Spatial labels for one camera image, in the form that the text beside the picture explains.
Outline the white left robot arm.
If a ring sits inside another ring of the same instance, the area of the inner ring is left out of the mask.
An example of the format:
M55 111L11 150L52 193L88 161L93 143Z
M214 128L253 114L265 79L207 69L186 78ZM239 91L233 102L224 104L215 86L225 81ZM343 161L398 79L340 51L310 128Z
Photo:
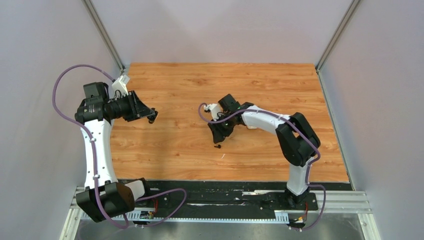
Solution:
M80 125L86 157L84 191L76 195L76 203L96 223L133 211L136 202L146 207L153 201L144 178L126 184L118 181L110 140L114 120L132 122L147 118L152 124L158 112L146 106L135 91L128 90L126 83L115 81L111 88L113 97L104 82L84 85L85 99L74 115Z

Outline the black earbud charging case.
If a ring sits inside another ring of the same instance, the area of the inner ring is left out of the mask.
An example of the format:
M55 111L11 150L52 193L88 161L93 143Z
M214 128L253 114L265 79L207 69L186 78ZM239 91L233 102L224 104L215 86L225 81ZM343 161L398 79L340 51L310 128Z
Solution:
M149 124L153 124L156 120L156 118L158 117L158 111L155 108L151 108L150 109L150 115L147 117L148 119L148 123Z

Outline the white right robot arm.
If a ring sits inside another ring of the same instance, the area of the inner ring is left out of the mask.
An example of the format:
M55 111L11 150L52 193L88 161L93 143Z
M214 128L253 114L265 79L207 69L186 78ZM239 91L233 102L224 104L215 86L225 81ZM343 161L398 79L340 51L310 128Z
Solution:
M231 94L224 96L218 103L202 103L198 107L198 114L203 112L211 115L211 119L204 116L201 119L207 122L215 144L228 138L237 125L275 135L289 163L286 204L292 209L298 209L305 203L310 190L310 168L320 157L318 149L321 141L302 113L289 115L267 111L251 102L241 104Z

